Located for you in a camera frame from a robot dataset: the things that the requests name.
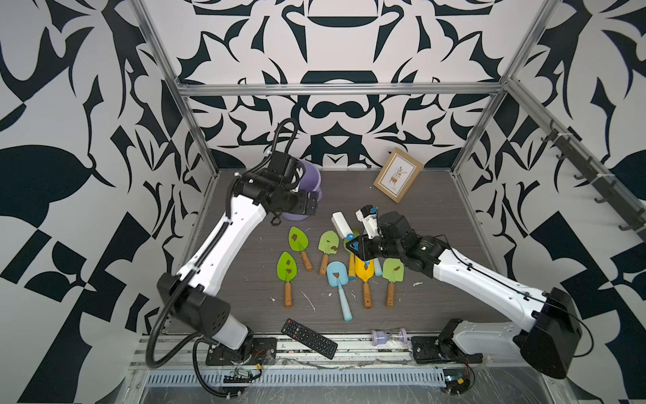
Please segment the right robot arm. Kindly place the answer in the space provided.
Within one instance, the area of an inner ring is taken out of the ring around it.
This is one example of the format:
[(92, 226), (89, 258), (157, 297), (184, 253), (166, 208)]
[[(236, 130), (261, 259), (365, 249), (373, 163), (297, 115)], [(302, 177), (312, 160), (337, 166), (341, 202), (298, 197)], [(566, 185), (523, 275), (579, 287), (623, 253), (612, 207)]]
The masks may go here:
[(368, 262), (398, 259), (406, 269), (450, 284), (496, 309), (504, 323), (473, 323), (454, 318), (428, 343), (414, 343), (418, 363), (465, 363), (478, 355), (524, 360), (536, 371), (557, 380), (567, 377), (588, 328), (572, 297), (561, 289), (541, 291), (518, 283), (467, 258), (447, 237), (421, 236), (396, 211), (380, 215), (366, 205), (357, 211), (365, 233), (356, 236), (345, 216), (332, 223), (345, 247)]

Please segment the white blue cleaning brush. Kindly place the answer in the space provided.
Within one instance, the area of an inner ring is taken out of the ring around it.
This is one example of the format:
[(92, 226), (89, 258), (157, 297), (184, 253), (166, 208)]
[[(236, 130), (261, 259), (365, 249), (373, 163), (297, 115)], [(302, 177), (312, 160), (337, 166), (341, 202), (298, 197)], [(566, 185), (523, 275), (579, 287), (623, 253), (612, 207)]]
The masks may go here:
[(341, 239), (351, 241), (356, 238), (353, 229), (351, 229), (351, 227), (348, 225), (345, 216), (340, 211), (332, 214), (331, 222)]

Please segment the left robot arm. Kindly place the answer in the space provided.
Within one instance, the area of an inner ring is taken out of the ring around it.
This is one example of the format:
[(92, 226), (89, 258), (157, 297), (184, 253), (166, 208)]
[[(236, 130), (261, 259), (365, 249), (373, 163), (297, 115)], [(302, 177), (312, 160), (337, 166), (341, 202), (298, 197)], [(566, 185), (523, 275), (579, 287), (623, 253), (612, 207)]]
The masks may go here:
[[(159, 279), (157, 289), (164, 306), (146, 346), (149, 368), (165, 365), (190, 342), (218, 344), (235, 362), (250, 357), (252, 331), (217, 296), (226, 272), (267, 215), (277, 226), (285, 213), (312, 215), (318, 204), (315, 192), (299, 186), (306, 173), (304, 164), (290, 156), (288, 149), (279, 151), (278, 143), (274, 139), (269, 154), (257, 166), (232, 180), (225, 193), (225, 212), (198, 251), (176, 274), (163, 274)], [(193, 333), (156, 359), (156, 342), (169, 316), (190, 326)]]

